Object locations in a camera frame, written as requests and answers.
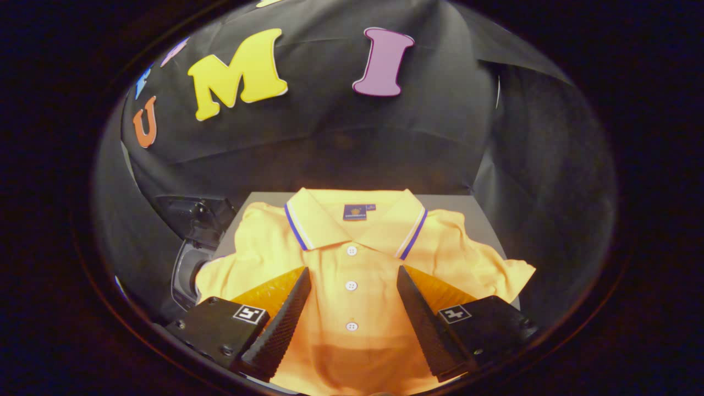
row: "shirt collar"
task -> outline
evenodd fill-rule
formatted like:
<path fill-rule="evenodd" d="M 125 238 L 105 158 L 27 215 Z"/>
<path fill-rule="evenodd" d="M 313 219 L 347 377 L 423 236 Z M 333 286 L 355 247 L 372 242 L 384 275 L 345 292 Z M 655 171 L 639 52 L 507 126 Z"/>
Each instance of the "shirt collar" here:
<path fill-rule="evenodd" d="M 356 242 L 395 258 L 404 260 L 420 233 L 427 210 L 409 191 L 338 191 L 340 197 L 363 193 L 370 198 L 374 194 L 397 194 L 398 200 L 375 224 L 361 236 L 353 239 L 315 198 L 317 193 L 331 190 L 307 190 L 301 188 L 284 206 L 289 225 L 303 250 L 314 250 L 343 242 Z M 366 204 L 373 202 L 349 202 Z"/>

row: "yellow polo shirt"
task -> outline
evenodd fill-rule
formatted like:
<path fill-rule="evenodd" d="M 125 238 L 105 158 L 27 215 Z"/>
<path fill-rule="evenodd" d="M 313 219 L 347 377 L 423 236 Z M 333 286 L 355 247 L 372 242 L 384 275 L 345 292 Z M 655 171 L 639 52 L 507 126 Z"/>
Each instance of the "yellow polo shirt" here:
<path fill-rule="evenodd" d="M 349 204 L 375 210 L 346 220 Z M 428 212 L 408 190 L 302 188 L 283 208 L 249 205 L 234 236 L 237 252 L 204 267 L 196 284 L 201 301 L 233 299 L 307 266 L 310 295 L 271 382 L 311 396 L 422 392 L 440 384 L 396 289 L 398 267 L 419 269 L 477 299 L 507 302 L 535 271 L 470 240 L 464 223 L 457 212 Z"/>

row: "shirt sleeve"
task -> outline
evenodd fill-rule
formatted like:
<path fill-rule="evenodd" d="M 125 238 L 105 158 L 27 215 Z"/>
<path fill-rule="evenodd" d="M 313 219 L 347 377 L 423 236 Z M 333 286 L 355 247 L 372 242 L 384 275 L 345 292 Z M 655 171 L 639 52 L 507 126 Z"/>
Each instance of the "shirt sleeve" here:
<path fill-rule="evenodd" d="M 523 260 L 504 260 L 493 247 L 471 240 L 461 213 L 441 212 L 444 231 L 433 275 L 474 298 L 495 295 L 511 303 L 535 268 Z"/>
<path fill-rule="evenodd" d="M 281 222 L 283 213 L 279 214 L 279 210 L 261 202 L 245 209 L 234 234 L 237 252 L 210 262 L 196 275 L 198 303 L 209 297 L 234 299 L 295 269 L 293 263 L 279 256 L 282 245 L 290 243 L 282 232 L 282 227 L 288 225 Z"/>

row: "letter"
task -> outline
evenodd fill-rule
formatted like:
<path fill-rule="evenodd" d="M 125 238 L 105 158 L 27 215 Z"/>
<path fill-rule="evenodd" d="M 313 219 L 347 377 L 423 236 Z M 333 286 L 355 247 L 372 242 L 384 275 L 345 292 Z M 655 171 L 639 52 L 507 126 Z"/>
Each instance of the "letter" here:
<path fill-rule="evenodd" d="M 155 101 L 156 97 L 151 97 L 144 105 L 146 109 L 146 119 L 149 121 L 149 133 L 144 133 L 144 127 L 142 126 L 143 110 L 140 109 L 132 119 L 134 123 L 134 133 L 137 134 L 137 141 L 139 145 L 144 148 L 151 146 L 156 140 L 156 117 L 154 116 Z"/>
<path fill-rule="evenodd" d="M 139 80 L 137 81 L 137 91 L 134 93 L 134 100 L 137 100 L 137 98 L 139 98 L 139 94 L 142 93 L 142 89 L 144 88 L 144 85 L 146 85 L 146 78 L 149 76 L 149 73 L 151 73 L 151 66 L 149 66 L 144 74 L 139 77 Z"/>
<path fill-rule="evenodd" d="M 281 1 L 281 0 L 262 0 L 259 3 L 257 3 L 257 8 L 266 7 L 270 4 L 278 3 L 279 1 Z"/>
<path fill-rule="evenodd" d="M 240 79 L 244 79 L 242 101 L 251 103 L 283 95 L 288 84 L 279 79 L 274 62 L 274 41 L 281 29 L 269 29 L 247 37 L 235 51 L 230 65 L 217 56 L 208 55 L 188 70 L 193 76 L 198 111 L 196 119 L 207 120 L 220 112 L 212 91 L 224 105 L 234 106 Z"/>
<path fill-rule="evenodd" d="M 415 41 L 409 36 L 380 27 L 368 27 L 364 35 L 372 40 L 364 76 L 352 84 L 355 92 L 375 97 L 392 97 L 401 93 L 396 84 L 403 52 Z"/>
<path fill-rule="evenodd" d="M 173 58 L 174 56 L 176 56 L 176 54 L 178 54 L 179 52 L 181 52 L 181 50 L 183 49 L 183 47 L 185 47 L 186 44 L 188 44 L 188 39 L 190 39 L 190 38 L 191 38 L 191 37 L 186 37 L 185 40 L 183 40 L 182 42 L 176 44 L 176 47 L 173 47 L 173 49 L 171 49 L 171 51 L 169 51 L 169 53 L 166 54 L 166 57 L 164 58 L 164 60 L 161 61 L 161 66 L 160 66 L 160 67 L 164 67 L 164 65 L 166 64 L 166 62 L 170 61 L 171 58 Z"/>

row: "gray table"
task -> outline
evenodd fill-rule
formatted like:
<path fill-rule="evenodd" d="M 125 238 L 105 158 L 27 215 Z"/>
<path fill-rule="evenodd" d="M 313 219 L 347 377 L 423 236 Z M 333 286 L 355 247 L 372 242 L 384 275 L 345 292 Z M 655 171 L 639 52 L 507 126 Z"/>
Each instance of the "gray table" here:
<path fill-rule="evenodd" d="M 242 215 L 244 214 L 244 209 L 253 202 L 265 202 L 273 206 L 284 206 L 286 202 L 294 195 L 294 192 L 252 192 L 247 200 L 242 204 L 237 216 L 230 224 L 229 228 L 222 237 L 220 245 L 213 255 L 214 259 L 227 256 L 235 252 L 234 249 L 234 232 L 239 227 L 239 223 L 242 221 Z M 506 259 L 506 254 L 503 252 L 501 243 L 499 243 L 494 229 L 489 224 L 489 220 L 484 215 L 484 211 L 479 207 L 477 200 L 470 195 L 416 195 L 423 206 L 429 211 L 433 209 L 445 209 L 449 211 L 457 211 L 465 215 L 465 229 L 467 231 L 467 236 L 477 242 L 489 245 L 496 249 L 496 251 Z M 520 302 L 518 297 L 511 303 L 516 309 L 520 309 Z M 247 376 L 250 380 L 260 383 L 262 385 L 268 386 L 270 388 L 280 390 L 285 393 L 295 394 L 297 392 L 287 390 L 278 387 L 272 383 L 264 383 Z"/>

